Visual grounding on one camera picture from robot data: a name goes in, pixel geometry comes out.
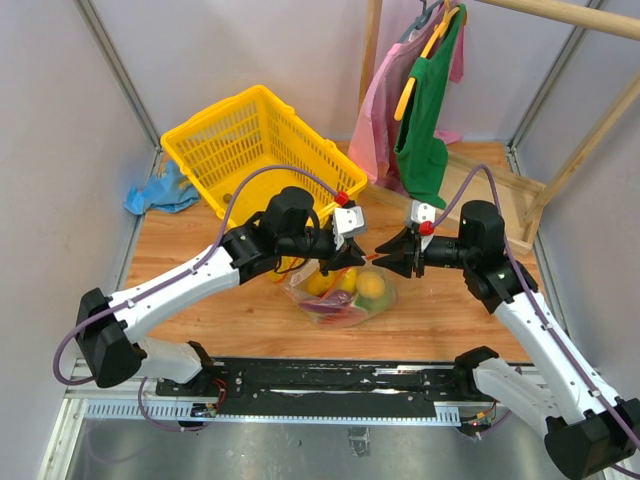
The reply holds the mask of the yellow banana toy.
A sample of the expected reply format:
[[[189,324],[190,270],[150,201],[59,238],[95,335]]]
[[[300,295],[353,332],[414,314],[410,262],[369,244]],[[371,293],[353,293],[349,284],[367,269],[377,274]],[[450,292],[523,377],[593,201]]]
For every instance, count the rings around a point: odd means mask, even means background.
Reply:
[[[348,294],[353,294],[356,290],[358,270],[355,267],[346,269],[340,277],[337,288]]]

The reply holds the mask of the yellow orange mango toy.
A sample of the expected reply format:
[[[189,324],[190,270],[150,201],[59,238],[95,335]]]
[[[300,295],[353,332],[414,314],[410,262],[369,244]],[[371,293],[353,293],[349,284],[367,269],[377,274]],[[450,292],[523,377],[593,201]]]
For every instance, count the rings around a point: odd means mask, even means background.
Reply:
[[[367,300],[377,300],[386,293],[386,282],[374,271],[363,271],[356,279],[356,290]]]

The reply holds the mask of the clear zip top bag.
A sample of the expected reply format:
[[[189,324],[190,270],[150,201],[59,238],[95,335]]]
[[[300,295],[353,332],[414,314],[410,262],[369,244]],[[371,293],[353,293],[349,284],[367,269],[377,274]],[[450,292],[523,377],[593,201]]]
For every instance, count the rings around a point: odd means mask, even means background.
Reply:
[[[295,260],[278,283],[318,327],[340,329],[367,321],[396,303],[396,289],[386,271],[365,264],[322,274],[317,260]]]

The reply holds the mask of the purple eggplant toy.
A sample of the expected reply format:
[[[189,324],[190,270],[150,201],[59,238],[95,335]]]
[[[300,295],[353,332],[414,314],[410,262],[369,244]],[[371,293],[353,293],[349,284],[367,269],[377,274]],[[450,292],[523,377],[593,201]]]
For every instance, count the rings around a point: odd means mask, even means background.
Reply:
[[[298,306],[308,313],[328,315],[350,306],[353,298],[353,294],[335,290],[325,298],[313,297],[300,302]]]

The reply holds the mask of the watermelon slice toy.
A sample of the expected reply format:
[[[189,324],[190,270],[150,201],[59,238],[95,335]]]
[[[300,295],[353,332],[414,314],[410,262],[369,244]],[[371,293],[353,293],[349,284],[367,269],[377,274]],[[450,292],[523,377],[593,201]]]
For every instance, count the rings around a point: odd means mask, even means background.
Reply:
[[[349,307],[320,317],[318,325],[323,328],[347,328],[357,325],[367,318],[368,312],[366,310],[358,307]]]

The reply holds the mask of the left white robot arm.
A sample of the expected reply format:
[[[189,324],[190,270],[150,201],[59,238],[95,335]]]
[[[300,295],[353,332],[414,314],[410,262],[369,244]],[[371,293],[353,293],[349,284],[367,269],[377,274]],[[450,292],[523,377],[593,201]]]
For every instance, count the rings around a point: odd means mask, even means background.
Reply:
[[[313,204],[309,192],[286,187],[265,210],[184,264],[109,296],[98,288],[85,293],[76,342],[96,385],[111,388],[139,375],[203,395],[214,383],[205,349],[195,341],[153,339],[153,328],[202,299],[275,270],[285,257],[315,260],[322,273],[364,265],[355,241],[366,230],[361,207],[347,201],[321,225]]]

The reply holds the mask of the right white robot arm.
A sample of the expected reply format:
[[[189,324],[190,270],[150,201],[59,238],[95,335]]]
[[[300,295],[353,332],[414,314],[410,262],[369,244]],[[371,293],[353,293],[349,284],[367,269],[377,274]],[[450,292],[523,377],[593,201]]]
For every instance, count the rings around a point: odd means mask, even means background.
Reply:
[[[540,435],[569,479],[614,468],[637,453],[638,399],[623,399],[571,342],[526,268],[510,258],[498,208],[465,203],[454,237],[435,234],[435,216],[433,206],[411,201],[404,229],[377,248],[375,265],[406,278],[428,267],[461,270],[469,292],[515,336],[544,381],[537,385],[481,346],[456,358],[455,392],[507,407]]]

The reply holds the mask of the pink shirt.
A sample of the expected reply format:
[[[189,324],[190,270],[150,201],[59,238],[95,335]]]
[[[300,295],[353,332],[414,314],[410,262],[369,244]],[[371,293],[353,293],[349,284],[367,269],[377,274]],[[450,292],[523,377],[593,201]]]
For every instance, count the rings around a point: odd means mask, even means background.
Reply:
[[[394,44],[386,54],[365,95],[348,150],[348,157],[365,171],[370,182],[408,196],[394,152],[400,126],[394,113],[412,66],[442,21],[445,10],[443,6],[436,8],[413,39]],[[464,76],[465,24],[458,37],[447,87]],[[439,130],[437,126],[435,136],[444,141],[446,148],[462,139],[461,133]]]

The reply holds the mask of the green shirt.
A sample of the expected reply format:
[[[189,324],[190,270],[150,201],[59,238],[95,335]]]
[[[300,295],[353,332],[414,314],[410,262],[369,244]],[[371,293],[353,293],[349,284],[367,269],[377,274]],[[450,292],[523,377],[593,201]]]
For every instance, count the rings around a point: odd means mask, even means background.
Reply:
[[[412,66],[394,113],[400,122],[394,152],[403,187],[410,197],[439,209],[446,207],[440,188],[448,151],[435,130],[466,16],[463,4],[445,10]]]

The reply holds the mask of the wooden clothes rack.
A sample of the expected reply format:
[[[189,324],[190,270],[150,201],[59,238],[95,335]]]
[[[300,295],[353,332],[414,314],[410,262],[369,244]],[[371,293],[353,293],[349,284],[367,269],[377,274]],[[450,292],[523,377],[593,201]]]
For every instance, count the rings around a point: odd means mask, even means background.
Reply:
[[[379,1],[372,1],[368,6],[360,109],[369,85],[379,69],[373,67],[375,56],[373,46],[378,38],[381,8],[382,4]],[[462,223],[461,203],[478,199],[483,187],[494,189],[498,194],[502,215],[506,221],[506,238],[509,246],[518,255],[528,254],[533,248],[534,238],[545,206],[596,149],[638,96],[639,80],[633,78],[548,184],[506,170],[488,171],[484,177],[479,178],[476,174],[482,166],[480,161],[448,150],[448,163],[440,189],[440,196],[446,201],[446,207],[443,209],[435,207],[436,213],[439,215],[439,222],[446,228],[460,225]],[[377,201],[397,208],[403,208],[412,201],[409,196],[370,181],[365,191]]]

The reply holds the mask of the yellow plastic basket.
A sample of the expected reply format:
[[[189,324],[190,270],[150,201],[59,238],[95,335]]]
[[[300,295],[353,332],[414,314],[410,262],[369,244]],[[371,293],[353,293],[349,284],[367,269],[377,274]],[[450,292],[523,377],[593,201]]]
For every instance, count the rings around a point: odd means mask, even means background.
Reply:
[[[222,219],[218,238],[286,187],[309,192],[321,225],[356,204],[367,175],[269,89],[253,86],[168,131],[162,146]],[[231,194],[229,204],[223,202]]]

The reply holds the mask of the blue cloth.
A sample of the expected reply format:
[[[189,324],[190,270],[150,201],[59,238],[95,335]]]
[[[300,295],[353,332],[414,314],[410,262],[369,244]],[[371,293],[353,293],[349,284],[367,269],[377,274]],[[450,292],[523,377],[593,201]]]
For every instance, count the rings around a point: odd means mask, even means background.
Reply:
[[[173,160],[168,160],[163,171],[150,178],[144,187],[130,189],[124,208],[138,216],[149,210],[175,214],[190,208],[199,200],[196,187]]]

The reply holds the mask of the grey clothes hanger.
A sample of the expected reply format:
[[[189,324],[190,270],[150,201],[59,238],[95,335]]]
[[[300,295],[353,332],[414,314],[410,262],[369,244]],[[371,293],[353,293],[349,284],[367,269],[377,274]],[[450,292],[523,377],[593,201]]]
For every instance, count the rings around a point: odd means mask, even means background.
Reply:
[[[442,5],[442,0],[428,1],[421,0],[422,10],[420,14],[412,21],[409,27],[404,31],[398,39],[399,43],[405,43],[415,31],[420,31],[430,20],[432,12]]]

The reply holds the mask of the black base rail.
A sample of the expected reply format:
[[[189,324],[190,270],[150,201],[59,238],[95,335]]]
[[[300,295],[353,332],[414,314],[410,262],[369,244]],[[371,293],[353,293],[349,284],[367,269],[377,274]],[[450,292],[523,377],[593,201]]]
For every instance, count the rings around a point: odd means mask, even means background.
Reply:
[[[294,421],[427,421],[438,403],[491,401],[467,392],[454,367],[439,362],[226,357],[213,362],[211,380],[196,394],[162,379],[155,393],[202,401],[224,387],[223,415]]]

